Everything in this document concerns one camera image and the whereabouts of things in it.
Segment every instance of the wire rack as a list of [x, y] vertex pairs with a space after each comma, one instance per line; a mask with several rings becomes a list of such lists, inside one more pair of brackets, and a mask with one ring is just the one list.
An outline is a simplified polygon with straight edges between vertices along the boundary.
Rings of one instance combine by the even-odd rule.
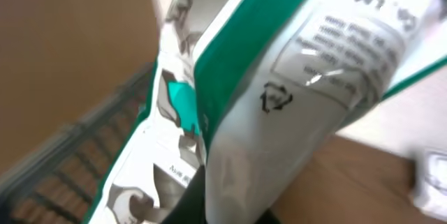
[[81, 223], [145, 104], [152, 65], [0, 180], [0, 223]]

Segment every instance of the brown wall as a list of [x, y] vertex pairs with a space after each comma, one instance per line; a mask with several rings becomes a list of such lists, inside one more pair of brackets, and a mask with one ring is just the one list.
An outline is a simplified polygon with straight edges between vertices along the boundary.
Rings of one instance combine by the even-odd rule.
[[156, 51], [150, 0], [0, 0], [0, 174]]

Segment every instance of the wooden floor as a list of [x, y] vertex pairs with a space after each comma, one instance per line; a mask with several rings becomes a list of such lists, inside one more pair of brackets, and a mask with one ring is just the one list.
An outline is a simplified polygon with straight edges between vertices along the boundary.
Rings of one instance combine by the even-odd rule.
[[441, 223], [413, 207], [413, 176], [411, 161], [335, 137], [273, 209], [284, 224]]

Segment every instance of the brown surface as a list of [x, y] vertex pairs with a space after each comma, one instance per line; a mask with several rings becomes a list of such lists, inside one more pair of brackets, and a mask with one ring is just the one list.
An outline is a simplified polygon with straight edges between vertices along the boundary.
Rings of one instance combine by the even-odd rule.
[[413, 163], [336, 137], [274, 205], [284, 224], [435, 224], [409, 199]]
[[0, 0], [0, 175], [157, 52], [150, 0]]

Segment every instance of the black logo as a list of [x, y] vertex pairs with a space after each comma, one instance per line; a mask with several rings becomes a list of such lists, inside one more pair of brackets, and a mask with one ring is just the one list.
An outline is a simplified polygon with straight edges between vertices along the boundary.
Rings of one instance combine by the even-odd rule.
[[263, 111], [269, 113], [270, 110], [282, 110], [285, 105], [293, 100], [292, 94], [287, 92], [286, 87], [268, 82], [264, 84], [264, 93], [261, 95], [263, 101]]

